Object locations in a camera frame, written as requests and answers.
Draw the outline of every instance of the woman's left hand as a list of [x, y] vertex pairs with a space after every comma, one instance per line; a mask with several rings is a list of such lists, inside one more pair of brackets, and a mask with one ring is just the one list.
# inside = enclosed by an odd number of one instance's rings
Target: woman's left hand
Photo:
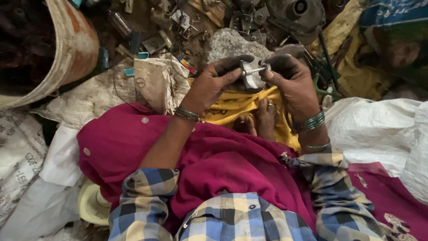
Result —
[[240, 55], [221, 59], [207, 65], [193, 83], [180, 107], [202, 116], [202, 113], [217, 101], [223, 92], [223, 88], [239, 79], [242, 73], [241, 60], [253, 62], [254, 57]]

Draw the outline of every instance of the woman's right hand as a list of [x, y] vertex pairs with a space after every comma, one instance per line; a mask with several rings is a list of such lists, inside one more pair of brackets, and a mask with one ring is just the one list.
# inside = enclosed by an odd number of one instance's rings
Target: woman's right hand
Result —
[[289, 54], [274, 56], [265, 63], [269, 63], [272, 70], [260, 75], [279, 88], [287, 100], [285, 107], [296, 121], [306, 121], [320, 112], [308, 67]]

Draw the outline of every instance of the maroon cloth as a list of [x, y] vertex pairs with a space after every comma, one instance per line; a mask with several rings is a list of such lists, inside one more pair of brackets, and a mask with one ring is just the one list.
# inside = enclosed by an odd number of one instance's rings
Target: maroon cloth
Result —
[[[143, 105], [134, 105], [148, 111]], [[142, 123], [144, 117], [149, 120], [146, 124]], [[143, 115], [123, 104], [90, 121], [79, 132], [80, 168], [100, 186], [102, 196], [113, 203], [113, 208], [118, 205], [123, 180], [138, 168], [169, 119], [170, 116], [153, 112]], [[84, 148], [90, 151], [89, 156]], [[315, 231], [316, 216], [309, 191], [298, 187], [290, 172], [279, 163], [283, 152], [292, 158], [297, 156], [290, 147], [198, 123], [177, 163], [178, 189], [170, 200], [170, 217], [165, 227], [174, 232], [174, 225], [180, 225], [186, 214], [225, 190], [257, 192], [280, 209], [298, 213]], [[306, 190], [305, 201], [299, 188]]]
[[[363, 170], [348, 171], [348, 174], [352, 184], [373, 202], [372, 214], [377, 221], [389, 225], [384, 215], [392, 214], [410, 226], [409, 234], [417, 240], [427, 240], [428, 206], [416, 200], [399, 178], [389, 177], [380, 163], [351, 164], [350, 169]], [[356, 174], [367, 183], [367, 188], [363, 187]]]

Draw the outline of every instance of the bangle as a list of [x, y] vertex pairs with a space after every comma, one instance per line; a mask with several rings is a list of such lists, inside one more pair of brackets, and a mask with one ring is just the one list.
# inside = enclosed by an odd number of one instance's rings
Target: bangle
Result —
[[175, 115], [183, 117], [183, 118], [191, 120], [191, 121], [194, 121], [194, 122], [199, 122], [199, 115], [198, 114], [187, 111], [181, 107], [178, 107], [175, 110]]
[[324, 123], [324, 111], [320, 108], [320, 112], [314, 117], [307, 121], [297, 122], [293, 121], [293, 128], [300, 132], [302, 130], [313, 130]]
[[312, 148], [312, 149], [320, 149], [320, 148], [324, 148], [327, 147], [328, 145], [330, 145], [330, 138], [328, 138], [328, 142], [327, 144], [324, 144], [322, 146], [306, 146], [307, 148]]

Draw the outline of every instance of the foot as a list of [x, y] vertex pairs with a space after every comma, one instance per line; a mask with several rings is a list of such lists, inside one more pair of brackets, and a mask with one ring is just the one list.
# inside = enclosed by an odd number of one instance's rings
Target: foot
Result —
[[238, 117], [233, 124], [233, 129], [240, 133], [257, 136], [256, 128], [254, 127], [254, 120], [251, 116]]
[[257, 116], [258, 136], [267, 141], [275, 142], [273, 129], [278, 118], [279, 116], [273, 101], [267, 98], [262, 99], [259, 103], [259, 114]]

